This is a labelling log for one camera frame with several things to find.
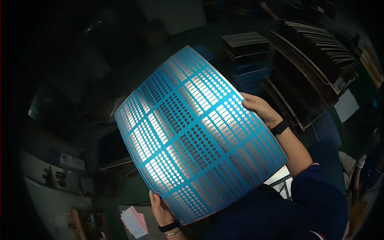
white glove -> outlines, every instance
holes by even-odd
[[[364,154],[358,161],[358,168],[363,168],[367,156]]]

black watch strap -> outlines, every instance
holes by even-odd
[[[177,228],[178,226],[179,226],[179,224],[177,222],[173,222],[171,224],[168,224],[168,225],[165,225],[162,227],[159,226],[159,231],[160,232],[171,231],[172,229]]]
[[[272,128],[271,133],[276,136],[277,134],[281,134],[288,127],[288,122],[283,119],[281,123],[279,123],[276,127]]]

silver bangle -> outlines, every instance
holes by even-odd
[[[176,232],[173,232],[173,233],[170,233],[170,234],[165,234],[165,236],[172,236],[172,235],[175,235],[176,233],[178,233],[180,231],[180,228],[176,231]]]

hand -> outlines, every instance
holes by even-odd
[[[283,118],[264,99],[248,93],[240,94],[245,98],[243,106],[255,110],[269,129],[276,127],[283,121]]]
[[[149,198],[151,199],[153,215],[155,216],[160,227],[166,226],[175,221],[172,215],[161,206],[161,199],[159,195],[153,194],[152,191],[149,190]]]
[[[276,15],[273,15],[272,18],[273,18],[273,20],[274,20],[275,22],[278,22],[278,21],[279,21],[279,17],[277,17]]]
[[[364,154],[358,161],[358,168],[363,168],[364,167],[364,163],[365,163],[365,159],[367,158],[367,156]]]

blue sleeve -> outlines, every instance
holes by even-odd
[[[316,219],[314,229],[327,239],[343,237],[348,205],[343,193],[328,183],[318,163],[313,163],[292,181],[292,200]]]

